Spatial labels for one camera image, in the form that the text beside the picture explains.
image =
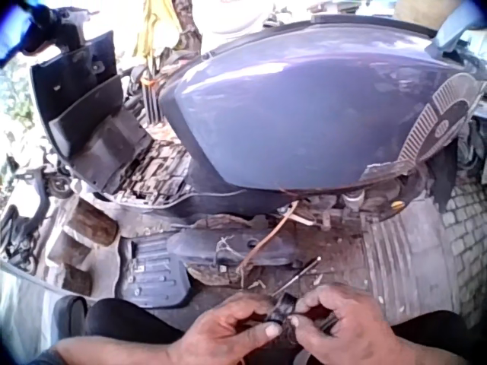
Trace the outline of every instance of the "finger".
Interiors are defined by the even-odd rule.
[[[228,325],[235,325],[254,313],[265,315],[271,310],[272,301],[269,297],[252,294],[237,294],[214,309],[215,314],[223,318]]]
[[[312,354],[326,352],[334,342],[334,338],[324,335],[311,319],[294,314],[291,316],[291,324],[295,328],[296,339]]]
[[[335,312],[339,312],[349,294],[348,287],[342,284],[321,285],[310,291],[296,303],[296,313],[306,313],[315,306],[324,306]]]
[[[236,358],[241,359],[251,351],[268,344],[281,333],[282,327],[277,323],[262,323],[235,335],[229,341]]]

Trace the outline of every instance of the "tire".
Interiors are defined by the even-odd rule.
[[[71,180],[67,176],[51,176],[47,180],[47,190],[51,196],[57,199],[71,198],[74,192],[69,187]]]

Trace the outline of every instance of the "paved ground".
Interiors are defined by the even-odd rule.
[[[487,190],[474,179],[459,179],[443,214],[454,254],[460,313],[468,326],[480,318],[487,288]]]

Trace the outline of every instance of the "leg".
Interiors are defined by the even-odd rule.
[[[415,344],[440,348],[467,360],[476,344],[462,317],[446,310],[413,318],[392,329],[396,336]]]
[[[85,334],[145,344],[171,344],[183,333],[135,304],[103,299],[88,310]]]

